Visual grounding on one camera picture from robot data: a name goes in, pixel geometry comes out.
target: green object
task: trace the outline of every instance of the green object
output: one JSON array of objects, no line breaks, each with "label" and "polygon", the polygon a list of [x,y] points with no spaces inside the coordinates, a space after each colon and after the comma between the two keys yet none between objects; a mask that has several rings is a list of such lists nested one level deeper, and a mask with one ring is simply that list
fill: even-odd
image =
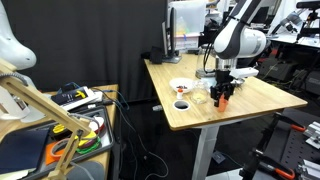
[{"label": "green object", "polygon": [[99,145],[100,145],[100,142],[101,142],[100,137],[97,137],[97,142],[94,143],[92,146],[84,148],[84,149],[77,148],[76,151],[79,154],[87,154],[87,153],[92,152],[93,150],[97,149],[99,147]]}]

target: black curtain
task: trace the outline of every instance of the black curtain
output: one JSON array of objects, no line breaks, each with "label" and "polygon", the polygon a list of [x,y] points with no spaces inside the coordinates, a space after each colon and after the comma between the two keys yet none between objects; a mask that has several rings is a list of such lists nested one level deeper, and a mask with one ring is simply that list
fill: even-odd
[{"label": "black curtain", "polygon": [[42,91],[119,84],[128,101],[152,97],[140,54],[162,47],[166,0],[2,0],[16,38],[37,56],[20,71]]}]

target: floor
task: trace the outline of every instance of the floor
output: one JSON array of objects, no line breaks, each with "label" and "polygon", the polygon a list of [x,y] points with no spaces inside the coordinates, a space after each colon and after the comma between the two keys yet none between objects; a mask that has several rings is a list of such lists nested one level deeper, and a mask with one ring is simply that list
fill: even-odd
[{"label": "floor", "polygon": [[[309,102],[307,107],[300,108],[301,111],[320,116],[316,97],[309,94],[299,96]],[[157,99],[129,104],[127,118],[121,120],[123,146],[120,179],[191,179],[200,130],[171,131],[164,113],[152,110],[158,104]],[[208,176],[214,178],[207,179],[238,179],[238,169],[250,159],[249,151],[256,147],[262,137],[261,131],[271,121],[272,114],[269,114],[221,126],[215,150],[225,160],[221,163],[211,160]],[[221,174],[225,171],[232,171],[233,175]]]}]

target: wooden table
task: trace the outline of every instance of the wooden table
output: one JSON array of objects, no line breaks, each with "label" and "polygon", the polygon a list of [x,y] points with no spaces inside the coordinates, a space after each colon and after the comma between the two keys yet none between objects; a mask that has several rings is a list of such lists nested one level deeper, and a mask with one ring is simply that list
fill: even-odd
[{"label": "wooden table", "polygon": [[[114,91],[118,91],[118,85],[107,85],[107,86],[97,86],[95,88],[98,88],[100,90],[114,90]],[[116,92],[112,92],[112,93],[107,93],[107,95],[112,98],[112,99],[116,99],[117,98],[117,93]],[[110,120],[110,125],[113,128],[114,126],[114,121],[115,121],[115,114],[116,114],[116,106],[115,105],[109,105],[106,106],[108,115],[109,115],[109,120]],[[0,141],[3,139],[3,137],[8,134],[11,131],[17,130],[17,129],[21,129],[21,128],[25,128],[28,126],[32,126],[32,125],[36,125],[36,124],[40,124],[43,123],[44,121],[35,121],[32,123],[21,123],[19,120],[17,121],[0,121]],[[108,167],[109,167],[109,158],[110,158],[110,153],[109,152],[103,152],[100,153],[96,156],[93,156],[89,159],[87,159],[88,161],[96,161],[101,163],[104,168],[105,168],[105,177],[107,177],[107,173],[108,173]]]},{"label": "wooden table", "polygon": [[194,127],[202,129],[192,175],[194,180],[205,179],[207,175],[219,126],[282,111],[288,107],[298,108],[307,105],[306,101],[298,97],[255,77],[249,77],[245,79],[241,88],[235,89],[225,112],[218,112],[211,98],[204,104],[193,103],[190,99],[191,93],[183,95],[184,100],[191,105],[190,109],[178,111],[173,108],[173,102],[177,100],[176,92],[170,87],[169,81],[178,77],[196,80],[196,61],[197,56],[192,54],[182,54],[182,60],[178,64],[156,65],[145,60],[170,128],[172,130]]}]

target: white plate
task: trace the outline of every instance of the white plate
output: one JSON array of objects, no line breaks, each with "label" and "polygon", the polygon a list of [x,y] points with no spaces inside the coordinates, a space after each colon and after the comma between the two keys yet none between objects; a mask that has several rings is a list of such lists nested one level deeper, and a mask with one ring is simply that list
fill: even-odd
[{"label": "white plate", "polygon": [[193,80],[189,78],[174,78],[169,82],[171,88],[178,91],[179,88],[183,89],[183,93],[188,93],[193,88]]}]

